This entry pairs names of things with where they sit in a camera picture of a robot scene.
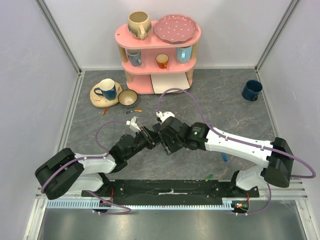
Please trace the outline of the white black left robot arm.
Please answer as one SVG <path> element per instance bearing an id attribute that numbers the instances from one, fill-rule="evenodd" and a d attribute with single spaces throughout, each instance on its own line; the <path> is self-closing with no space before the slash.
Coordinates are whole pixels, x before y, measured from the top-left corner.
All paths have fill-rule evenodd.
<path id="1" fill-rule="evenodd" d="M 156 147 L 161 141 L 159 131 L 159 124 L 155 124 L 151 130 L 142 126 L 135 136 L 121 136 L 104 154 L 84 155 L 74 153 L 70 148 L 60 150 L 35 171 L 41 192 L 49 200 L 76 191 L 91 191 L 99 197 L 107 196 L 113 187 L 107 175 L 121 171 L 127 166 L 128 160 L 143 149 Z"/>

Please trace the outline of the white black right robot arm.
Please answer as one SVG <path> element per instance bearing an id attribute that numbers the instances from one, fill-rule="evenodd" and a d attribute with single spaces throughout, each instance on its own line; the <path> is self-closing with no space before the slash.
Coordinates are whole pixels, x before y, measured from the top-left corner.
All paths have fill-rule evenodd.
<path id="1" fill-rule="evenodd" d="M 168 155 L 185 148 L 221 152 L 254 163 L 253 167 L 234 173 L 229 191 L 235 197 L 264 183 L 279 188 L 288 188 L 290 185 L 293 153 L 283 138 L 256 140 L 229 134 L 216 127 L 210 129 L 201 122 L 188 126 L 171 112 L 157 114 L 157 120 L 160 126 L 156 131 Z"/>

